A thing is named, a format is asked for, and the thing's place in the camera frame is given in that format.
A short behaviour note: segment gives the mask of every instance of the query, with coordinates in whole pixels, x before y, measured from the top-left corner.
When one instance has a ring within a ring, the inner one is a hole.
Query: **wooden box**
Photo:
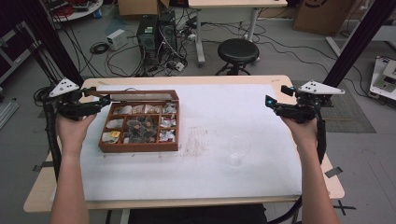
[[[105,153],[178,151],[175,91],[108,91],[113,101],[99,148]]]

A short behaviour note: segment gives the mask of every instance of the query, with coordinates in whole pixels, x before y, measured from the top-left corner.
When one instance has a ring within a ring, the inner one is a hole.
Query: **hand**
[[[61,138],[63,154],[68,152],[80,154],[88,127],[95,118],[96,115],[89,115],[83,120],[75,121],[61,115],[58,116],[57,128]]]
[[[312,147],[316,152],[318,133],[317,119],[312,119],[302,124],[292,119],[282,118],[282,120],[291,130],[291,134],[299,152]]]

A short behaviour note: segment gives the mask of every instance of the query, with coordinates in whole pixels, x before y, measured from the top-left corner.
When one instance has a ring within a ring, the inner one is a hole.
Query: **white triangular marker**
[[[318,83],[314,80],[311,80],[311,81],[305,83],[298,90],[303,91],[303,92],[312,93],[312,94],[331,94],[331,95],[340,94],[341,95],[341,94],[346,93],[344,90],[330,87],[330,86],[324,85],[322,83]]]
[[[50,97],[62,95],[64,93],[78,90],[79,86],[67,78],[62,79],[61,82],[49,93]]]

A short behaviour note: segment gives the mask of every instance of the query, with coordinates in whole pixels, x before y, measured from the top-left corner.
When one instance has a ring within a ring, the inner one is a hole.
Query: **wooden table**
[[[141,77],[141,78],[95,78],[85,81],[86,88],[100,85],[191,85],[191,84],[270,84],[276,93],[276,99],[281,103],[295,104],[295,99],[280,92],[281,85],[291,86],[286,76],[254,76],[254,77]],[[91,97],[81,99],[81,102],[91,101]],[[322,164],[323,172],[332,169],[332,165],[325,156]],[[344,190],[337,176],[328,178],[325,176],[326,185],[332,199],[344,197]],[[26,212],[48,212],[52,207],[50,197],[56,187],[55,175],[52,167],[41,170],[33,188],[25,202]],[[195,206],[211,204],[233,203],[275,203],[292,202],[297,196],[290,197],[257,197],[257,198],[230,198],[230,199],[199,199],[199,200],[134,200],[134,201],[101,201],[87,202],[89,209],[123,209],[143,207],[167,207],[167,206]]]
[[[202,33],[201,33],[201,22],[209,21],[213,23],[220,22],[238,22],[248,21],[244,18],[246,9],[250,10],[250,25],[248,29],[247,40],[251,41],[253,38],[254,27],[256,26],[256,20],[259,15],[260,7],[285,7],[288,4],[286,0],[190,0],[189,6],[196,8],[196,37],[195,46],[197,49],[198,64],[202,66],[205,63],[204,49],[202,46]],[[228,19],[224,19],[226,16],[221,13],[220,9],[225,8],[225,14],[230,14]]]

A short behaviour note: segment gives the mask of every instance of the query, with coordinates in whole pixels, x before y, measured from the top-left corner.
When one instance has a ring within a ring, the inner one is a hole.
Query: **computer tower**
[[[164,41],[163,48],[177,51],[176,19],[174,10],[165,10],[159,18],[160,39]]]
[[[145,64],[159,64],[158,16],[143,15],[137,28],[137,41]]]

